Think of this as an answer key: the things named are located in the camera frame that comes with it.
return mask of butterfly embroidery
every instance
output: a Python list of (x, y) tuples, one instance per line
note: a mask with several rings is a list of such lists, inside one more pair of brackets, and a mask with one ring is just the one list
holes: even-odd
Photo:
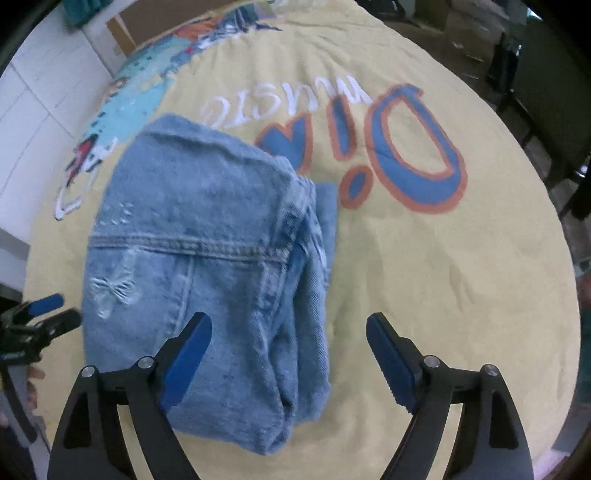
[(109, 318), (117, 302), (132, 305), (139, 300), (141, 292), (134, 279), (138, 253), (139, 249), (136, 248), (127, 250), (111, 279), (105, 277), (90, 279), (90, 296), (96, 303), (100, 318)]

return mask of folded denim jacket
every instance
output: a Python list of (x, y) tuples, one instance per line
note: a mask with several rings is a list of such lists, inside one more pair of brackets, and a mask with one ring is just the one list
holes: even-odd
[(115, 167), (90, 234), (88, 362), (128, 368), (205, 312), (212, 341), (171, 425), (276, 452), (330, 392), (336, 195), (286, 158), (179, 116), (147, 126)]

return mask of yellow bedsheet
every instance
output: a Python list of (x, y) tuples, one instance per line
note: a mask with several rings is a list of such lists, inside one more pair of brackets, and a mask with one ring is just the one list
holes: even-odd
[[(365, 319), (378, 311), (450, 366), (499, 366), (535, 458), (569, 409), (580, 339), (569, 251), (527, 157), (461, 80), (352, 0), (265, 24), (277, 30), (228, 38), (172, 73), (152, 118), (174, 112), (206, 123), (340, 186), (327, 301), (332, 396), (321, 419), (296, 427), (274, 456), (179, 435), (196, 471), (379, 478), (410, 416), (365, 339)], [(103, 152), (84, 202), (61, 222), (51, 192), (34, 229), (28, 299), (59, 291), (79, 306), (87, 236), (125, 145)], [(40, 412), (50, 437), (84, 364), (80, 331), (44, 353)], [(459, 413), (452, 408), (430, 478), (444, 472)], [(122, 418), (138, 477), (151, 478)]]

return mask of human hand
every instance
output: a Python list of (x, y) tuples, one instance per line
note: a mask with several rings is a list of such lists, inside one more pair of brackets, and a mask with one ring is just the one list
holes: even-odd
[[(27, 378), (43, 380), (45, 378), (45, 372), (33, 365), (29, 365)], [(0, 392), (3, 388), (2, 380), (0, 380)], [(37, 409), (37, 387), (31, 381), (27, 381), (27, 404), (31, 411)], [(0, 411), (0, 427), (7, 428), (8, 426), (8, 417), (4, 412)]]

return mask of chair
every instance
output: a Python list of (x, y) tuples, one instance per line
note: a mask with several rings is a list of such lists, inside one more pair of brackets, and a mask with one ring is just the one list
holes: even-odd
[(535, 17), (528, 19), (513, 87), (496, 109), (499, 116), (509, 105), (528, 124), (521, 147), (535, 136), (552, 159), (546, 188), (565, 178), (580, 181), (591, 152), (591, 64)]

